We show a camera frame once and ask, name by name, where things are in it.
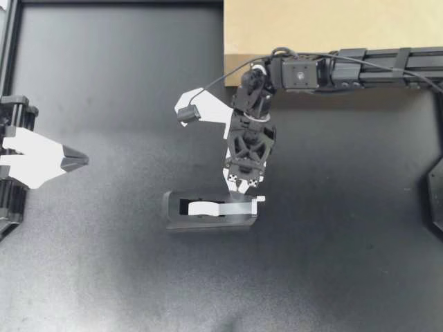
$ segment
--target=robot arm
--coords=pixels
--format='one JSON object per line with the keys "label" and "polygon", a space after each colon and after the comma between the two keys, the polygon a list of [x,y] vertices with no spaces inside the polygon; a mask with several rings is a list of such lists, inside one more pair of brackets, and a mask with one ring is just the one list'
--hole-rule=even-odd
{"label": "robot arm", "polygon": [[[443,93],[443,48],[358,48],[330,53],[295,53],[288,48],[277,48],[269,56],[256,59],[250,65],[233,96],[232,107],[206,90],[219,79],[204,89],[184,93],[176,105],[175,111],[183,126],[195,120],[226,125],[224,138],[228,149],[223,175],[231,200],[219,201],[217,206],[211,204],[214,201],[199,203],[187,200],[185,211],[189,212],[197,205],[201,207],[193,215],[218,216],[209,210],[224,210],[220,205],[226,203],[244,203],[246,191],[264,180],[267,159],[276,138],[270,110],[272,97],[278,90],[316,94],[402,86]],[[249,197],[248,201],[257,203],[253,197]],[[209,206],[212,208],[205,211],[204,207]],[[236,211],[233,214],[241,215],[239,210],[231,209]],[[247,210],[256,212],[257,208]],[[195,220],[188,219],[186,223],[206,227]]]}

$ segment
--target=black cable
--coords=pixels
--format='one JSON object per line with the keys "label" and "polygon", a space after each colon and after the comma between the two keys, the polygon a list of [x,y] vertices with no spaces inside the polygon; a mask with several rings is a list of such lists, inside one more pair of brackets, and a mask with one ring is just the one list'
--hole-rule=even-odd
{"label": "black cable", "polygon": [[428,83],[430,86],[432,86],[438,92],[443,93],[443,89],[441,87],[439,87],[436,83],[432,82],[427,77],[425,77],[423,75],[420,75],[420,74],[417,74],[417,73],[414,73],[413,71],[408,71],[406,69],[380,66],[378,64],[373,64],[372,62],[368,62],[368,61],[364,61],[364,60],[359,60],[359,59],[354,59],[352,57],[344,57],[342,55],[335,55],[335,54],[330,54],[330,53],[299,53],[299,55],[329,57],[329,58],[332,58],[332,59],[341,59],[341,60],[351,61],[351,62],[355,62],[357,64],[365,64],[366,66],[371,66],[371,67],[374,67],[374,68],[383,69],[384,71],[392,71],[392,72],[398,71],[400,73],[407,74],[407,75],[419,78],[423,82]]}
{"label": "black cable", "polygon": [[229,73],[224,74],[223,76],[218,77],[216,80],[213,80],[210,84],[206,85],[204,88],[202,88],[202,90],[200,90],[198,93],[196,93],[195,95],[193,95],[193,97],[189,100],[188,106],[191,105],[191,102],[194,100],[194,98],[196,98],[200,93],[207,91],[212,85],[220,82],[221,80],[227,78],[229,75],[232,75],[233,73],[235,73],[236,71],[239,71],[240,69],[242,69],[243,67],[245,67],[246,65],[250,64],[251,62],[254,61],[258,61],[258,60],[264,60],[264,59],[268,59],[269,56],[264,56],[264,57],[255,57],[253,59],[250,59],[246,62],[244,62],[243,64],[239,65],[238,67],[235,67],[233,70],[231,70]]}

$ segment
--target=black mat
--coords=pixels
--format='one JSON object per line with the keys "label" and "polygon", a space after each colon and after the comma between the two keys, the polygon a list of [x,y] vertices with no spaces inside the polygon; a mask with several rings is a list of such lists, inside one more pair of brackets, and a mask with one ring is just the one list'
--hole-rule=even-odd
{"label": "black mat", "polygon": [[25,9],[13,91],[91,164],[32,192],[1,242],[0,331],[443,329],[430,93],[278,95],[253,229],[165,232],[164,192],[224,190],[223,129],[172,110],[222,73],[222,42],[219,7]]}

